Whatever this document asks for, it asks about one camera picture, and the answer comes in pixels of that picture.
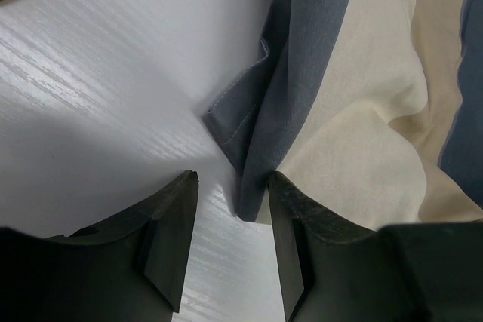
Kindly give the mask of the striped cloth placemat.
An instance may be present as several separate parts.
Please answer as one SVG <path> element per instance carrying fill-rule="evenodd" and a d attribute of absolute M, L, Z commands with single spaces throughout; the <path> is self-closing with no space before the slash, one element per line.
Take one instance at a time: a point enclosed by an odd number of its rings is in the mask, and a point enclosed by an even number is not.
<path fill-rule="evenodd" d="M 241 177 L 234 213 L 269 221 L 278 171 L 376 230 L 482 218 L 479 90 L 463 89 L 465 0 L 273 0 L 261 58 L 204 121 Z"/>

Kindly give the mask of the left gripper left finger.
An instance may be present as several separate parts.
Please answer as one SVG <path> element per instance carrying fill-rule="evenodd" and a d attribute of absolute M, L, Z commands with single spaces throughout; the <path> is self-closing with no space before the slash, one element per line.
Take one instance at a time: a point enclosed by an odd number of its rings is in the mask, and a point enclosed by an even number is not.
<path fill-rule="evenodd" d="M 69 236 L 1 230 L 3 321 L 170 321 L 180 310 L 198 200 L 181 173 Z"/>

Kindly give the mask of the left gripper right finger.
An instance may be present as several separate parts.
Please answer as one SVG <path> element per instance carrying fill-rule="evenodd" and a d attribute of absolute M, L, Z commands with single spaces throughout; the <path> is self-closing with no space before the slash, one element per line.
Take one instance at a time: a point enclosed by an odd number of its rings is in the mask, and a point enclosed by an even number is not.
<path fill-rule="evenodd" d="M 371 231 L 269 179 L 288 321 L 480 321 L 482 225 L 389 225 Z"/>

